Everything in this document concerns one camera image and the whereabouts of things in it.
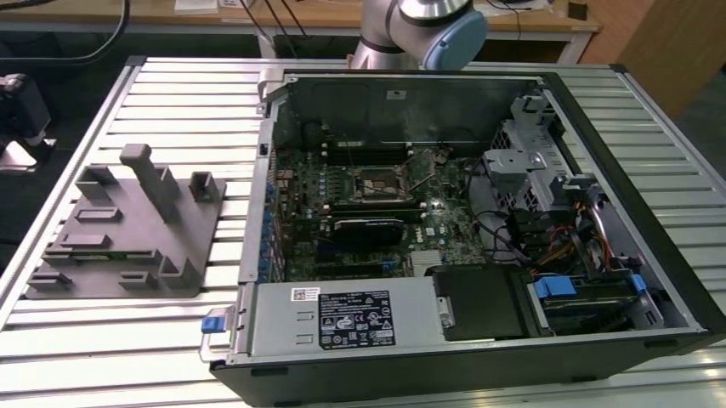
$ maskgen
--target gray plastic holder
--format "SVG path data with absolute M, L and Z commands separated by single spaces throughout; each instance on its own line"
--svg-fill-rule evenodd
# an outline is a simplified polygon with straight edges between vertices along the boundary
M 26 297 L 189 298 L 200 292 L 225 183 L 210 173 L 174 180 L 150 162 L 145 144 L 126 144 L 120 161 L 136 178 L 88 166 L 82 194 Z

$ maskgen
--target cpu socket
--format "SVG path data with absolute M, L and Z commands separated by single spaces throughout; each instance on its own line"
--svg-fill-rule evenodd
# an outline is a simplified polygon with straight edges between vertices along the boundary
M 408 196 L 407 183 L 395 167 L 363 167 L 352 171 L 352 200 L 399 202 Z

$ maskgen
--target open computer tower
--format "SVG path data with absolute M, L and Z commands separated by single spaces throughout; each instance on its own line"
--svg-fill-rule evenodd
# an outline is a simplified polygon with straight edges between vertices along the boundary
M 556 74 L 265 74 L 230 350 L 252 406 L 605 378 L 726 319 Z

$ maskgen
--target black cable on desk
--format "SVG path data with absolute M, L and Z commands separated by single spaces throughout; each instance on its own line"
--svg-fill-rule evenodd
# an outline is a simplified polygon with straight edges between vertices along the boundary
M 280 31 L 283 32 L 283 36 L 284 36 L 284 41 L 287 42 L 287 46 L 291 49 L 292 57 L 296 59 L 297 58 L 297 52 L 295 51 L 295 47 L 292 47 L 291 36 L 287 35 L 287 30 L 284 29 L 284 25 L 280 22 L 279 17 L 276 16 L 276 12 L 275 12 L 275 9 L 272 8 L 272 4 L 269 4 L 269 0 L 264 0 L 264 3 L 268 5 L 269 13 L 272 14 L 272 18 L 275 19 L 277 27 L 280 27 Z
M 253 27 L 260 32 L 260 35 L 264 38 L 264 41 L 268 42 L 269 47 L 272 47 L 272 51 L 275 51 L 275 55 L 276 55 L 275 38 L 268 36 L 267 32 L 264 32 L 264 30 L 261 29 L 260 23 L 257 23 L 257 19 L 253 18 L 252 11 L 249 11 L 249 6 L 246 6 L 245 0 L 241 0 L 240 3 L 241 3 L 242 9 L 245 10 L 246 15 L 249 16 L 249 20 L 252 21 Z
M 299 32 L 301 32 L 301 33 L 303 33 L 303 36 L 305 36 L 305 39 L 308 39 L 309 36 L 308 36 L 307 33 L 305 33 L 305 29 L 303 28 L 303 25 L 299 23 L 297 16 L 296 16 L 295 13 L 292 12 L 292 8 L 291 8 L 291 6 L 289 6 L 289 4 L 287 3 L 285 0 L 283 0 L 283 6 L 284 6 L 284 8 L 287 9 L 287 12 L 291 14 L 292 19 L 295 20 L 295 24 L 297 25 Z
M 519 41 L 521 39 L 521 24 L 519 23 L 519 10 L 529 11 L 532 8 L 531 7 L 511 7 L 505 2 L 501 2 L 504 7 L 500 7 L 495 5 L 493 3 L 491 3 L 491 0 L 487 0 L 487 3 L 495 9 L 513 11 L 513 14 L 516 15 L 516 18 L 517 18 L 517 41 Z
M 34 5 L 41 5 L 50 3 L 54 0 L 28 0 L 20 3 L 6 3 L 0 4 L 0 10 L 8 10 L 13 8 L 2 8 L 1 6 L 16 6 L 17 4 L 24 4 L 21 7 L 32 7 Z M 110 50 L 116 44 L 118 38 L 124 35 L 125 27 L 128 26 L 128 19 L 130 16 L 132 1 L 124 0 L 121 4 L 121 17 L 117 22 L 116 30 L 110 35 L 108 41 L 88 55 L 80 57 L 60 57 L 60 58 L 42 58 L 42 57 L 29 57 L 29 58 L 0 58 L 0 64 L 22 64 L 22 65 L 86 65 L 96 62 Z

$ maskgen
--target motherboard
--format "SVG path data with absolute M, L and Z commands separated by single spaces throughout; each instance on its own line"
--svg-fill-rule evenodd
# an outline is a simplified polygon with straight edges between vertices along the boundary
M 277 151 L 284 281 L 485 262 L 464 194 L 471 158 L 443 145 L 325 147 Z

